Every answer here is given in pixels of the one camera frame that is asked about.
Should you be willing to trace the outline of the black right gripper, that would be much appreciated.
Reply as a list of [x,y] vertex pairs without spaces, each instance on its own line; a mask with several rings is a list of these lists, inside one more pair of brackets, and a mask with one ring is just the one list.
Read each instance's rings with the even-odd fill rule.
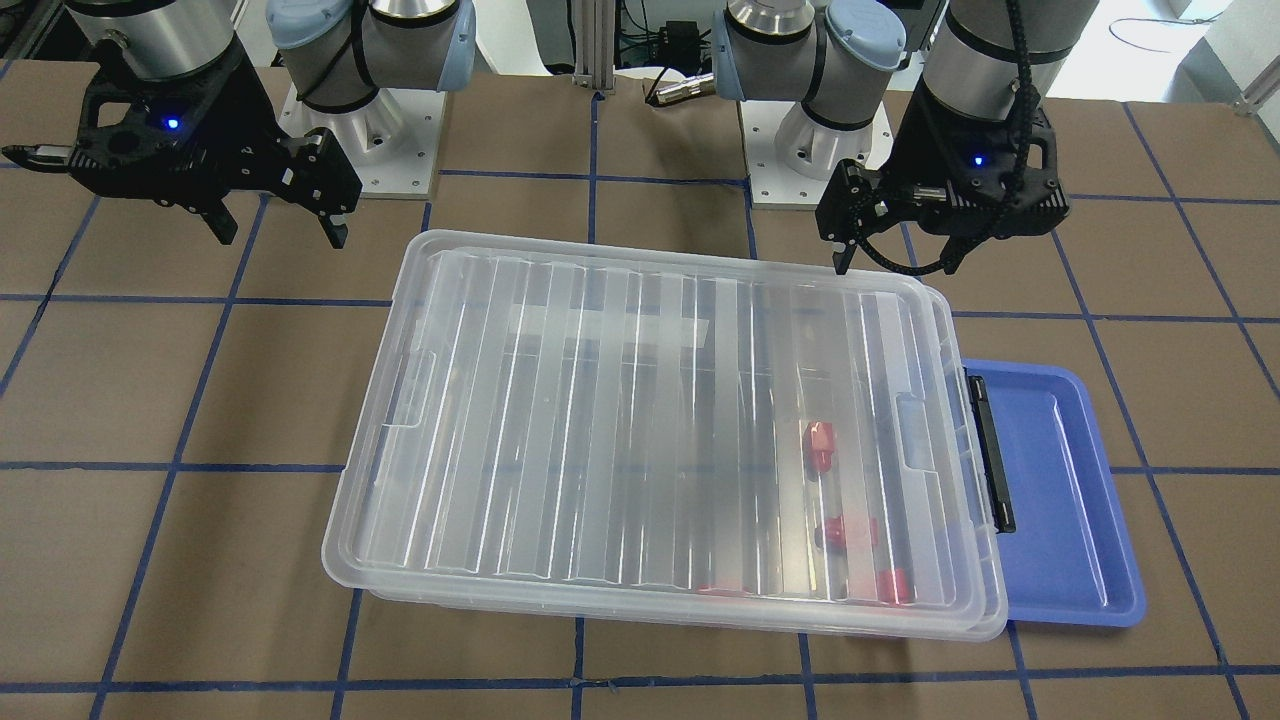
[[362,182],[337,136],[317,127],[294,137],[244,49],[230,45],[182,76],[143,79],[120,45],[97,45],[99,70],[69,145],[15,143],[3,156],[28,170],[68,174],[96,195],[141,199],[200,217],[218,242],[236,242],[227,206],[234,190],[268,192],[311,211],[335,250]]

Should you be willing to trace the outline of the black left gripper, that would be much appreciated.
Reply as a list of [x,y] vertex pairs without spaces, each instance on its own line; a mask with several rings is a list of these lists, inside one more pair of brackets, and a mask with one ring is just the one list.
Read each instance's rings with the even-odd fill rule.
[[951,238],[1039,236],[1070,213],[1059,177],[1056,136],[1043,109],[978,120],[913,94],[890,158],[877,170],[845,159],[815,210],[819,237],[833,242],[846,275],[856,232],[873,236],[900,222]]

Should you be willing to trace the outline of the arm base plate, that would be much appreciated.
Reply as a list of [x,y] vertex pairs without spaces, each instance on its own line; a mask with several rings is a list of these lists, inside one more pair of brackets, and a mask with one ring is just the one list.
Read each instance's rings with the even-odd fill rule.
[[746,101],[739,114],[751,200],[762,209],[812,210],[840,161],[876,170],[893,145],[883,102],[868,126],[854,131],[814,122],[800,102]]
[[279,122],[293,136],[329,128],[356,169],[366,199],[426,200],[449,99],[438,91],[383,88],[364,108],[326,114],[301,102],[291,86]]

